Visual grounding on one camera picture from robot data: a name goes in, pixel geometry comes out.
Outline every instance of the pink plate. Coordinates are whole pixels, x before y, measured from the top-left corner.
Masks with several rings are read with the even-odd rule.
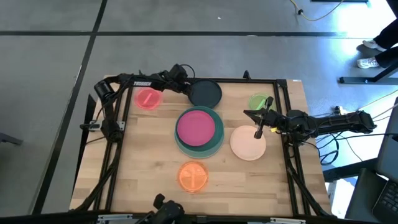
[[[177,125],[179,138],[190,146],[202,146],[213,137],[216,125],[213,118],[200,110],[184,114]]]

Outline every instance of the yellow cable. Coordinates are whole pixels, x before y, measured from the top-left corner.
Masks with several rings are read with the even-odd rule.
[[[293,3],[294,7],[295,7],[298,11],[300,11],[300,10],[303,11],[301,8],[299,8],[299,7],[297,6],[297,4],[296,4],[296,2],[294,2],[294,0],[290,0],[290,2]],[[339,6],[341,5],[341,3],[343,3],[343,2],[344,2],[344,0],[341,0],[341,2],[340,2],[336,7],[334,7],[330,12],[326,13],[326,15],[324,15],[324,16],[319,17],[318,19],[309,19],[307,16],[304,15],[304,12],[301,12],[300,15],[302,15],[302,16],[304,17],[304,19],[306,19],[306,20],[308,20],[308,21],[315,22],[315,21],[318,21],[318,20],[320,20],[320,19],[323,19],[323,18],[325,18],[326,16],[328,16],[329,14],[331,14],[331,13],[332,13],[335,9],[337,9],[337,7],[339,7]]]

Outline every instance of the table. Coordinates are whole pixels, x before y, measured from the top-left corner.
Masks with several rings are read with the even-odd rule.
[[[292,108],[308,111],[302,82],[287,80],[287,84]],[[274,97],[273,86],[220,83],[220,87],[223,98],[215,111],[224,123],[224,142],[214,156],[199,160],[208,169],[209,181],[197,194],[185,192],[177,182],[180,166],[193,160],[180,152],[174,140],[178,116],[191,107],[188,98],[165,90],[162,104],[153,111],[142,110],[131,102],[113,193],[112,212],[146,213],[154,209],[153,200],[157,194],[162,193],[166,200],[181,203],[188,214],[292,216],[280,136],[264,127],[266,152],[260,159],[251,162],[238,159],[229,146],[229,137],[234,128],[241,125],[254,126],[243,113],[243,110],[248,109],[250,96],[266,93]],[[132,100],[137,90],[138,88],[133,89]],[[285,113],[282,90],[279,93],[282,111]],[[101,136],[100,132],[90,133],[88,141]],[[102,139],[86,146],[70,208],[79,206],[98,182],[105,145],[106,140]],[[300,154],[309,191],[323,209],[330,213],[317,150],[304,145],[300,147]],[[302,213],[300,191],[297,186],[295,189],[298,208]],[[108,186],[105,186],[100,208],[104,208],[107,191]]]

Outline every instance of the dark green plate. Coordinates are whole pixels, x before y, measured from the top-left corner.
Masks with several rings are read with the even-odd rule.
[[[216,130],[215,130],[214,136],[210,139],[210,141],[208,141],[206,144],[204,144],[202,146],[190,146],[188,144],[185,144],[179,138],[178,133],[177,133],[177,124],[180,121],[180,118],[185,113],[188,113],[189,111],[193,111],[193,110],[201,110],[201,111],[208,113],[213,118],[213,120],[215,122]],[[206,157],[213,155],[220,149],[220,147],[223,143],[223,139],[224,139],[224,125],[223,125],[223,121],[221,120],[221,118],[212,109],[207,108],[205,106],[195,106],[193,108],[190,108],[190,109],[184,111],[180,115],[180,117],[178,118],[178,120],[176,122],[174,133],[175,133],[175,141],[177,142],[178,147],[184,154],[186,154],[190,157],[193,157],[193,158],[202,159],[202,158],[206,158]]]

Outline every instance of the person's legs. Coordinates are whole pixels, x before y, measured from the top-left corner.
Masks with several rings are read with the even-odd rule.
[[[384,49],[389,49],[394,44],[398,43],[398,19],[384,28],[381,33],[374,38],[374,41]]]
[[[398,47],[393,47],[386,50],[385,52],[381,52],[378,55],[374,56],[374,58],[381,67],[387,68],[393,63],[398,62]]]

